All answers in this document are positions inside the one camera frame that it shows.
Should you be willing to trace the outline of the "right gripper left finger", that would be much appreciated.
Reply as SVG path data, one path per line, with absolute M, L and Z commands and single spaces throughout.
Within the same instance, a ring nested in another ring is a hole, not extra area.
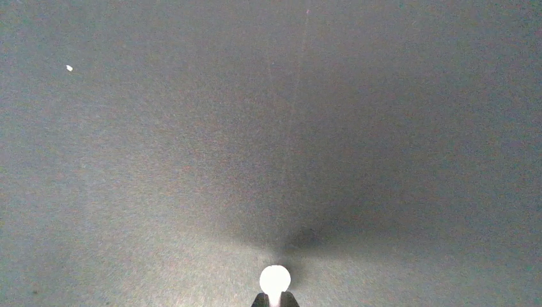
M 268 307 L 268 296 L 263 292 L 259 293 L 252 302 L 251 307 Z

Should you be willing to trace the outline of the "white hook earbud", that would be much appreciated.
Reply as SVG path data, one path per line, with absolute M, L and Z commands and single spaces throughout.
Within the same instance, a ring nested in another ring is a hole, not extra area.
M 281 297 L 291 284 L 291 274 L 282 265 L 265 267 L 259 277 L 259 285 L 263 293 L 263 305 L 276 307 L 281 305 Z

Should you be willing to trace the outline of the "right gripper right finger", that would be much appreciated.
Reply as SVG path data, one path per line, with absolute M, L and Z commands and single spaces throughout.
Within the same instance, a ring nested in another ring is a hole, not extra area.
M 300 305 L 291 292 L 282 292 L 281 307 L 300 307 Z

